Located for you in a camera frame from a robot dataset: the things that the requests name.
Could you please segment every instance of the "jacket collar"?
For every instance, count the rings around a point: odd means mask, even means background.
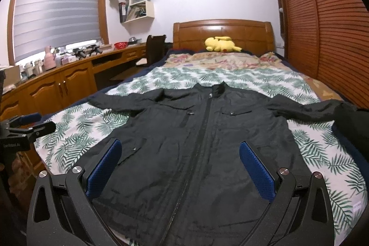
[[[224,93],[225,90],[228,90],[230,87],[225,83],[221,82],[220,84],[213,85],[211,87],[201,86],[199,83],[197,83],[193,88],[197,89],[200,92],[208,92],[212,93],[213,97],[219,97]]]

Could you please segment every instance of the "black jacket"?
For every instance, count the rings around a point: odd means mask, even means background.
[[[94,201],[106,223],[141,245],[231,246],[268,204],[241,163],[240,143],[259,146],[276,168],[310,175],[286,119],[331,120],[340,102],[300,105],[222,83],[100,94],[90,103],[130,113],[76,163],[83,166],[111,138],[121,140],[119,164]]]

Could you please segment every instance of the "jacket zipper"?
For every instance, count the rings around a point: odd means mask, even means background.
[[[192,176],[192,172],[193,172],[193,170],[195,168],[195,165],[196,165],[196,162],[197,162],[197,156],[199,155],[200,145],[202,144],[202,141],[204,140],[205,130],[206,130],[207,122],[208,122],[208,119],[209,119],[209,110],[210,110],[210,104],[211,104],[212,98],[213,98],[213,93],[210,93],[209,98],[206,101],[205,114],[204,114],[204,118],[202,119],[199,135],[197,136],[197,139],[196,139],[196,145],[197,146],[196,146],[196,150],[195,150],[195,155],[192,157],[191,162],[190,162],[191,168],[187,171],[187,178],[186,178],[186,181],[184,182],[182,193],[181,193],[180,197],[178,198],[178,200],[176,202],[176,205],[175,205],[173,213],[170,217],[168,226],[165,229],[163,238],[160,240],[160,245],[163,245],[163,243],[165,242],[165,239],[168,236],[170,227],[172,226],[172,223],[173,223],[173,221],[176,217],[179,206],[182,202],[183,196],[185,195],[185,193],[187,191],[187,187],[189,185],[189,182],[190,182],[190,179],[191,179],[191,176]]]

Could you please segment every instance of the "jacket sleeve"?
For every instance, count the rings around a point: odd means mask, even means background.
[[[140,112],[163,96],[164,89],[156,89],[144,94],[131,93],[127,96],[98,93],[89,99],[89,104],[100,109],[112,109],[115,112]]]
[[[355,106],[336,99],[302,105],[280,94],[271,98],[266,104],[266,108],[273,111],[275,116],[308,122],[321,122],[334,120],[334,110],[339,105],[344,105],[350,110],[355,110]]]

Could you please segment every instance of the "pikachu plush toy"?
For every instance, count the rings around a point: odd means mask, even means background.
[[[211,37],[205,40],[206,50],[208,51],[221,51],[232,52],[241,51],[242,48],[235,46],[230,37]]]

